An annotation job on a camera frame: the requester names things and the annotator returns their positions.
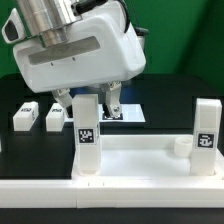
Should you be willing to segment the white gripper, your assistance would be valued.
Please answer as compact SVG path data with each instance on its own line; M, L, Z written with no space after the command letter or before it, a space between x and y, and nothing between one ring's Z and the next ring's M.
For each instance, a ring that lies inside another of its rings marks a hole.
M69 88L103 84L105 116L119 117L120 81L139 75L146 65L123 4L31 1L23 11L32 37L15 45L13 53L29 88L34 92L53 91L54 99L72 118Z

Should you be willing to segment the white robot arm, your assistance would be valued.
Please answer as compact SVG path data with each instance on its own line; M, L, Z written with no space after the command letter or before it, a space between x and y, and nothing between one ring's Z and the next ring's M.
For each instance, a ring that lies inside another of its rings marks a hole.
M72 88L105 92L108 117L122 113L121 83L146 65L148 31L131 24L125 0L16 0L2 28L27 86L65 109Z

